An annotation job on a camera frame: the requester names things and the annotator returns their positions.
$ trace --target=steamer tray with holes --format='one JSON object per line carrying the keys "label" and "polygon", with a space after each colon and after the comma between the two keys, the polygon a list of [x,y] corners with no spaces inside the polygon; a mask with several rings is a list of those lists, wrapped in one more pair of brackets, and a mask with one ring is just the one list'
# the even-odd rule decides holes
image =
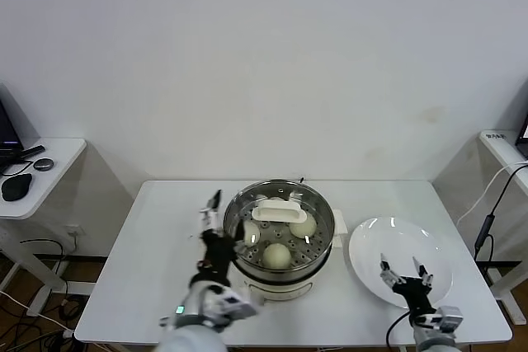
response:
{"label": "steamer tray with holes", "polygon": [[[317,227],[313,235],[294,236],[288,223],[257,221],[253,209],[265,199],[295,202],[313,216]],[[245,246],[234,262],[243,275],[254,281],[260,289],[275,291],[298,290],[323,267],[332,248],[335,221],[328,202],[314,189],[294,181],[272,180],[250,185],[229,203],[224,215],[224,231],[234,235],[238,222],[252,222],[260,232],[253,246]],[[263,253],[273,243],[286,246],[291,254],[290,264],[282,270],[267,268]]]}

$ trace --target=white handle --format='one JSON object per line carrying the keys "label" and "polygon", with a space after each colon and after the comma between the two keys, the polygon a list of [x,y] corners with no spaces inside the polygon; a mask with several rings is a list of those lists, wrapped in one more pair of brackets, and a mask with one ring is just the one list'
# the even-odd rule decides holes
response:
{"label": "white handle", "polygon": [[343,218],[343,213],[339,209],[333,209],[333,220],[335,224],[335,228],[333,230],[333,241],[332,246],[333,247],[342,247],[342,236],[348,234],[348,228],[347,224],[345,223],[345,219]]}
{"label": "white handle", "polygon": [[253,209],[251,215],[259,222],[302,223],[306,212],[296,202],[264,199]]}

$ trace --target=floor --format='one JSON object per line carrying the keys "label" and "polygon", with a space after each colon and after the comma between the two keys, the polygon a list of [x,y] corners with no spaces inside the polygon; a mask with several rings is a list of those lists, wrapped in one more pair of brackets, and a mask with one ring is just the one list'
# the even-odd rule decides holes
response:
{"label": "floor", "polygon": [[[0,257],[0,279],[3,279],[5,274],[9,271],[11,268],[12,263],[3,258]],[[76,280],[76,281],[84,281],[84,282],[95,282],[97,281],[97,277],[101,273],[103,264],[100,263],[70,263],[66,271],[64,272],[63,277],[67,280]],[[9,284],[8,288],[5,290],[6,293],[9,293],[17,300],[21,301],[22,303],[27,303],[32,299],[33,294],[38,290],[38,288],[41,286],[41,283],[38,279],[36,279],[33,275],[27,273],[25,270],[19,270],[16,274],[16,276],[13,278],[12,282]],[[524,311],[526,315],[528,315],[528,282],[525,282],[516,290],[513,291],[517,302],[521,305],[522,308],[524,308]],[[46,304],[45,310],[49,310],[51,308],[57,307],[60,305],[63,295],[54,294],[49,298],[49,301]],[[13,325],[16,325],[19,321],[21,323],[24,323],[23,325],[19,326],[18,332],[19,335],[26,331],[25,334],[22,334],[18,337],[17,345],[20,347],[17,349],[12,349],[12,352],[20,352],[24,350],[24,352],[40,352],[40,346],[39,342],[35,342],[33,344],[28,345],[27,347],[22,348],[22,344],[24,344],[27,341],[33,340],[36,337],[40,335],[39,330],[34,327],[26,326],[26,324],[34,324],[41,328],[42,333],[47,333],[50,331],[56,331],[57,325],[54,323],[48,322],[45,319],[34,319],[34,318],[23,318],[20,320],[19,316],[22,315],[23,309],[19,306],[17,306],[15,303],[8,300],[5,296],[0,297],[0,308],[3,308],[10,313],[16,315],[11,316],[10,314],[4,312],[3,310],[0,310],[0,352],[7,352],[10,348],[13,348],[15,345],[13,343],[15,338],[15,331],[16,328]],[[49,317],[60,321],[64,323],[59,318],[57,309],[51,310],[48,313],[46,313]],[[78,319],[72,320],[68,323],[68,326],[70,328],[74,328]],[[472,351],[473,352],[521,352],[525,351],[527,349],[528,345],[528,326],[513,326],[513,338],[508,343],[502,343],[502,344],[493,344],[493,345],[473,345]],[[463,351],[468,351],[469,347],[465,346],[461,348]],[[233,351],[238,352],[239,348],[234,348]],[[358,349],[350,349],[353,352],[386,352],[386,348],[358,348]],[[414,349],[408,348],[409,352],[413,352]],[[63,352],[68,351],[68,346],[64,346],[62,348]],[[101,349],[96,347],[95,345],[89,345],[87,348],[88,352],[102,352]],[[289,349],[289,352],[314,352],[315,349]],[[263,349],[259,348],[244,348],[243,352],[263,352]]]}

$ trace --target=white table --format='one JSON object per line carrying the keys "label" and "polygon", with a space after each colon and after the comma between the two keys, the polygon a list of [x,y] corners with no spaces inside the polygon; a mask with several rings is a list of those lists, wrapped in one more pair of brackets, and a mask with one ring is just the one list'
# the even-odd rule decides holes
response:
{"label": "white table", "polygon": [[[32,148],[40,144],[44,146],[45,151],[30,158],[30,160],[34,161],[38,158],[49,157],[54,160],[54,167],[45,172],[36,171],[33,167],[28,167],[22,172],[33,175],[33,180],[31,181],[27,195],[13,202],[0,199],[0,248],[15,263],[0,284],[0,289],[3,289],[8,284],[12,276],[17,272],[19,266],[31,272],[45,284],[35,296],[30,306],[30,313],[35,313],[40,311],[41,305],[45,303],[50,292],[64,291],[64,281],[60,278],[60,275],[68,263],[63,263],[57,269],[57,273],[54,270],[50,270],[40,260],[34,257],[28,249],[21,245],[16,238],[11,237],[8,223],[29,218],[36,212],[48,194],[72,166],[79,154],[83,152],[86,147],[86,142],[80,138],[38,138],[25,139],[23,143],[25,148]],[[15,165],[5,172],[14,173],[20,169],[21,166]],[[3,183],[5,179],[6,177],[0,178],[0,183]],[[84,283],[77,284],[70,282],[68,284],[68,291],[71,293],[86,294],[91,289],[92,286]]]}
{"label": "white table", "polygon": [[[147,181],[112,248],[75,336],[86,342],[154,345],[165,317],[186,296],[203,255],[198,209],[222,189],[223,213],[230,197],[251,181]],[[484,283],[442,203],[426,181],[308,181],[352,230],[376,215],[398,215],[423,226],[447,248],[454,284],[443,305],[464,314],[460,343],[506,341],[512,331]],[[372,294],[334,248],[314,287],[301,298],[267,303],[262,312],[234,323],[227,345],[374,346],[404,310]],[[229,276],[241,284],[234,268]],[[411,327],[398,325],[391,341],[414,343]]]}
{"label": "white table", "polygon": [[[516,131],[487,130],[480,134],[480,140],[499,161],[501,166],[505,167],[508,164],[526,160],[515,147],[517,135],[518,133]],[[509,167],[505,172],[511,175],[518,167]],[[528,195],[528,168],[518,171],[512,180]],[[492,293],[497,300],[502,301],[511,321],[516,325],[525,325],[526,318],[513,298],[511,290],[528,279],[528,257],[504,277],[501,276],[501,273],[496,268],[490,268],[488,275],[493,281],[493,286],[491,287]]]}

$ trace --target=white plate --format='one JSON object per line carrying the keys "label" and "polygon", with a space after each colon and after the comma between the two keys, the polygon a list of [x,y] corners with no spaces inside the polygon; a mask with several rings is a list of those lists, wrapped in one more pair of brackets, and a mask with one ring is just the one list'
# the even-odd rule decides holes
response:
{"label": "white plate", "polygon": [[401,218],[371,218],[359,225],[351,235],[349,255],[361,282],[372,293],[398,307],[407,307],[405,299],[394,293],[380,278],[380,254],[384,253],[390,268],[398,275],[418,277],[413,256],[433,274],[431,304],[438,303],[453,284],[444,252],[432,235]]}

